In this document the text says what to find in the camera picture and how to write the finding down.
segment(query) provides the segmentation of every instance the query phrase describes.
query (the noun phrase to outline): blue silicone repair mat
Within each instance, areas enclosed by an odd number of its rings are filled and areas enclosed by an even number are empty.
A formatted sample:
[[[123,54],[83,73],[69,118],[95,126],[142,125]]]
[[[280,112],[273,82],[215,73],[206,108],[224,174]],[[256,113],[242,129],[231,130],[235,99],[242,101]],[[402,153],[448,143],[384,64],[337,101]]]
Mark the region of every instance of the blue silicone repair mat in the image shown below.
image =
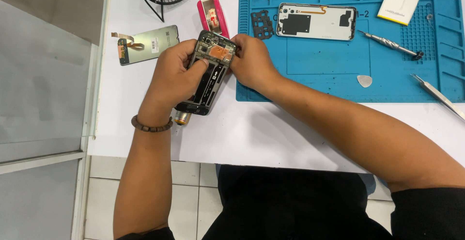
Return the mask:
[[[355,102],[420,103],[435,99],[410,76],[417,74],[453,102],[465,100],[464,27],[460,0],[420,0],[409,26],[377,18],[383,0],[239,0],[239,33],[253,36],[250,14],[268,10],[276,31],[282,2],[345,5],[357,8],[356,29],[425,53],[421,61],[356,32],[352,41],[273,35],[264,42],[278,71],[319,91]],[[363,88],[358,75],[373,78]],[[269,101],[240,83],[236,100]]]

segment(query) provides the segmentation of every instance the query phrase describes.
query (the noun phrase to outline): forearm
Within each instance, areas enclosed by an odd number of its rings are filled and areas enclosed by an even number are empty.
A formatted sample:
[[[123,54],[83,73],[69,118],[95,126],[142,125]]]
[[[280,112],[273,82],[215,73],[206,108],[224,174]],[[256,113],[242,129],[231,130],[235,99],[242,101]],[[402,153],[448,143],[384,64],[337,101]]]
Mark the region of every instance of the forearm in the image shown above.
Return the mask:
[[[259,92],[386,180],[392,191],[465,186],[465,169],[459,163],[395,118],[283,77]]]
[[[167,124],[169,112],[139,112],[147,126]],[[113,233],[147,232],[167,226],[171,208],[171,132],[135,130],[116,196]]]

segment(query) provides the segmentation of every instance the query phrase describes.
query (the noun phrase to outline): white floor tile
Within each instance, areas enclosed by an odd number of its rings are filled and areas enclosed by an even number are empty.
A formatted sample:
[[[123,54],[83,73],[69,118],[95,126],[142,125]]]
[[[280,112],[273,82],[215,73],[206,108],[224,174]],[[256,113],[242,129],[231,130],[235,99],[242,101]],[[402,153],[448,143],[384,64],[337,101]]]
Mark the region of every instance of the white floor tile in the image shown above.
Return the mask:
[[[199,189],[199,216],[197,222],[197,240],[204,237],[213,221],[223,210],[217,188],[200,187]]]
[[[201,164],[200,186],[218,187],[215,164]]]
[[[127,158],[92,156],[90,163],[90,177],[121,179]]]
[[[369,218],[375,220],[380,225],[384,226],[387,231],[391,232],[391,213],[395,209],[394,202],[391,201],[378,201],[378,200],[368,200],[366,205],[366,213]]]
[[[385,200],[385,201],[392,201],[391,198],[391,191],[380,182],[379,178],[375,176],[376,181],[376,189],[375,192],[368,196],[368,199],[373,200]]]
[[[113,209],[119,181],[90,178],[84,237],[113,240]]]
[[[195,239],[198,200],[198,186],[173,184],[168,225],[176,240]]]
[[[173,184],[199,185],[201,165],[191,162],[171,161]]]

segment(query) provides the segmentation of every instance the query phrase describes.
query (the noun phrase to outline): barcode sticker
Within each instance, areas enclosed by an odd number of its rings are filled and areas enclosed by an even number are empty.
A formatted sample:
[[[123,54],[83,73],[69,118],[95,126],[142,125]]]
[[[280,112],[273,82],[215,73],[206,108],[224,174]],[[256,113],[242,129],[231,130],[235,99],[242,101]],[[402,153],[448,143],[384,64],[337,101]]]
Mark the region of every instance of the barcode sticker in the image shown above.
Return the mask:
[[[158,53],[159,51],[158,37],[152,38],[152,54]]]

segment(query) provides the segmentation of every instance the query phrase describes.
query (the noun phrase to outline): white table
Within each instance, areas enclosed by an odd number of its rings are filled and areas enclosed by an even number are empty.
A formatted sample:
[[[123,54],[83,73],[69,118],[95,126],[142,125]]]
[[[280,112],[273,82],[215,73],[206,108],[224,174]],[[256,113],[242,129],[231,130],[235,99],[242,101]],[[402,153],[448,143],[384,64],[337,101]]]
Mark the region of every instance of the white table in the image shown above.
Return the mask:
[[[110,0],[96,140],[90,155],[127,157],[137,114],[156,60],[120,66],[111,32],[134,35],[175,24],[181,41],[197,39],[196,3],[168,6],[162,23],[143,0]],[[237,32],[238,0],[220,0],[230,35]],[[172,136],[171,159],[202,163],[366,172],[321,136],[271,103],[237,102],[236,78],[225,79],[208,116],[193,115]],[[465,122],[441,104],[365,104],[419,130],[465,166]],[[458,105],[465,111],[465,104]]]

